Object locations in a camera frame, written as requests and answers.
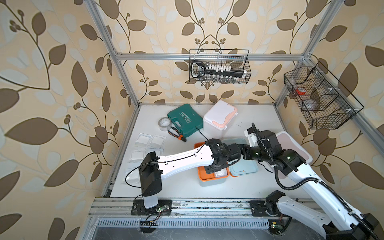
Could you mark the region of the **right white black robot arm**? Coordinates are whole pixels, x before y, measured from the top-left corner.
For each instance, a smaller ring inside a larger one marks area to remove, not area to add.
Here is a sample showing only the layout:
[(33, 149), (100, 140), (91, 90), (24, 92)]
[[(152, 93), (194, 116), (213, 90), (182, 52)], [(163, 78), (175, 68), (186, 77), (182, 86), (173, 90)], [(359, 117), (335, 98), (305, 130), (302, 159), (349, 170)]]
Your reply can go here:
[[(266, 214), (286, 215), (327, 240), (380, 240), (382, 227), (372, 214), (363, 214), (345, 201), (312, 169), (309, 153), (287, 132), (277, 134), (245, 130), (248, 145), (242, 145), (245, 160), (265, 162), (271, 166), (280, 187), (264, 203)], [(286, 191), (303, 189), (322, 209), (315, 211), (286, 195)]]

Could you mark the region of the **blue box orange trim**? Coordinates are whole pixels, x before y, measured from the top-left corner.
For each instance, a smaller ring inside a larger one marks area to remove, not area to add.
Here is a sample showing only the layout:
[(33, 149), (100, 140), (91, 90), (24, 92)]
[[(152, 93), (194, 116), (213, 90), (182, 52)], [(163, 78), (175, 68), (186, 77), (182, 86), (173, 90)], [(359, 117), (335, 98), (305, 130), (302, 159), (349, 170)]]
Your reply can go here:
[[(206, 173), (213, 174), (222, 169), (226, 169), (222, 167), (222, 164), (223, 164), (223, 160), (218, 160), (218, 161), (214, 161), (214, 163), (211, 166), (204, 166)], [(256, 162), (244, 160), (243, 157), (241, 157), (238, 163), (228, 168), (230, 171), (229, 176), (232, 176), (233, 178), (253, 174), (259, 170)]]

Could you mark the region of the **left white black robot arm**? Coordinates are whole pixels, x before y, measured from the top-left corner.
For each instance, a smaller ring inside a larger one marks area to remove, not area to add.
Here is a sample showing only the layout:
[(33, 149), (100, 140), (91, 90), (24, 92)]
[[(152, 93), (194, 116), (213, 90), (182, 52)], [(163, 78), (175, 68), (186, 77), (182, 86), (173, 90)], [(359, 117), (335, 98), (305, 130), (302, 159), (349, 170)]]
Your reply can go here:
[(210, 139), (199, 148), (169, 156), (157, 156), (155, 152), (148, 153), (141, 164), (127, 173), (125, 182), (134, 171), (139, 171), (141, 195), (144, 207), (152, 209), (158, 206), (157, 194), (163, 189), (162, 181), (181, 172), (204, 167), (207, 174), (219, 172), (239, 162), (242, 148), (237, 144), (226, 145), (218, 139)]

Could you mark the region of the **pink first aid box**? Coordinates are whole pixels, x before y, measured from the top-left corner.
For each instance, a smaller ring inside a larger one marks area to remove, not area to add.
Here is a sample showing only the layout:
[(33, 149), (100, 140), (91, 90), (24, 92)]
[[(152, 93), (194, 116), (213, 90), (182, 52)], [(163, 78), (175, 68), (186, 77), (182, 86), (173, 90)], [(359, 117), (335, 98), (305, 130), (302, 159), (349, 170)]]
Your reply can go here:
[(287, 132), (279, 132), (276, 136), (283, 150), (282, 154), (277, 157), (278, 160), (297, 169), (313, 162), (313, 157)]

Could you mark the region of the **white box pink trim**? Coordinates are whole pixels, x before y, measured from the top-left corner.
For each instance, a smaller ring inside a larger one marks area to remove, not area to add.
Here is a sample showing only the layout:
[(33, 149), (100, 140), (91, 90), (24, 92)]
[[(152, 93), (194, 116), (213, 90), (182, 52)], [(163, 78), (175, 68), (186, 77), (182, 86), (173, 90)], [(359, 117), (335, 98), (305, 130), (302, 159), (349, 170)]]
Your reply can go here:
[(204, 132), (209, 138), (221, 139), (228, 130), (233, 118), (238, 115), (238, 109), (222, 100), (204, 115)]

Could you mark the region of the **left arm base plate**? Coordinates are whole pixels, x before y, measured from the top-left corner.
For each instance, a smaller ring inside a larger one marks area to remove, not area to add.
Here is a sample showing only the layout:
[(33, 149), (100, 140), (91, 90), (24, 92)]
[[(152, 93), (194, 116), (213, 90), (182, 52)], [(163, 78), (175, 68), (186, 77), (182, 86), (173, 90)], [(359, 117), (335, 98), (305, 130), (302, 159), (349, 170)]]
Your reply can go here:
[(132, 216), (149, 216), (162, 214), (169, 216), (172, 209), (172, 200), (158, 200), (158, 204), (150, 209), (146, 209), (143, 199), (136, 199), (133, 202), (131, 215)]

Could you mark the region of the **orange tray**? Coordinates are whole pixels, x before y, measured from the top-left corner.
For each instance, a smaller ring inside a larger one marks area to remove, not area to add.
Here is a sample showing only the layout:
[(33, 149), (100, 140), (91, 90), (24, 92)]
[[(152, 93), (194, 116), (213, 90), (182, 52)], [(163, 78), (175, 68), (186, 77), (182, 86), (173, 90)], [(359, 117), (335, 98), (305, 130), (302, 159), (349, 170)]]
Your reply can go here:
[(213, 174), (207, 174), (205, 167), (198, 167), (198, 175), (199, 175), (199, 184), (202, 187), (207, 187), (207, 186), (213, 186), (213, 185), (218, 185), (222, 184), (226, 181), (226, 178), (215, 178), (214, 173)]

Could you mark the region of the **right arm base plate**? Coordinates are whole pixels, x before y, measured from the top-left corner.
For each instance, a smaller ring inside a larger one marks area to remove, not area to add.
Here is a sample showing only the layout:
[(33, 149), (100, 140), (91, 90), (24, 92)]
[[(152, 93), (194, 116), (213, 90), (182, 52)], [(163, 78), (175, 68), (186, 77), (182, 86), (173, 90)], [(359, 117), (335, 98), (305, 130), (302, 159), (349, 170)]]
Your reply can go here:
[(251, 200), (249, 201), (253, 217), (276, 217), (280, 216), (281, 212), (277, 207), (280, 198), (285, 197), (286, 194), (281, 191), (274, 191), (269, 194), (264, 200)]

